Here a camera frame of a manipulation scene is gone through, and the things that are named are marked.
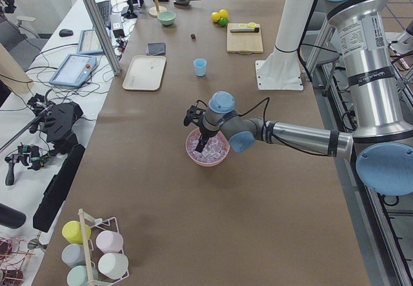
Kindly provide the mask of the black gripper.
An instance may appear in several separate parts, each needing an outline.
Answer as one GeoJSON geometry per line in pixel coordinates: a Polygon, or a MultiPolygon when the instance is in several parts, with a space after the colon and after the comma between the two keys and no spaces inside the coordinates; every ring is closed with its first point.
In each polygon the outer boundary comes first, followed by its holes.
{"type": "Polygon", "coordinates": [[[217,134],[217,127],[208,122],[206,114],[203,114],[203,117],[200,120],[199,130],[201,132],[201,139],[199,139],[195,148],[196,152],[202,152],[207,141],[217,134]]]}

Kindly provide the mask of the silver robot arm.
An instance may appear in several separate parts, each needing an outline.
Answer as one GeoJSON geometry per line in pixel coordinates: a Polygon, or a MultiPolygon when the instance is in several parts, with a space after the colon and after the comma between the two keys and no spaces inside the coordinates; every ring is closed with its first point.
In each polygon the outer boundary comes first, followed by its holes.
{"type": "MultiPolygon", "coordinates": [[[[327,23],[338,32],[357,129],[352,133],[291,125],[264,117],[243,119],[231,94],[216,92],[207,108],[185,123],[201,132],[197,151],[218,132],[242,152],[261,140],[316,156],[354,159],[360,180],[376,192],[412,192],[412,125],[402,116],[381,19],[387,0],[323,0],[327,23]]],[[[315,0],[286,0],[274,51],[256,68],[261,90],[299,86],[297,50],[315,0]]]]}

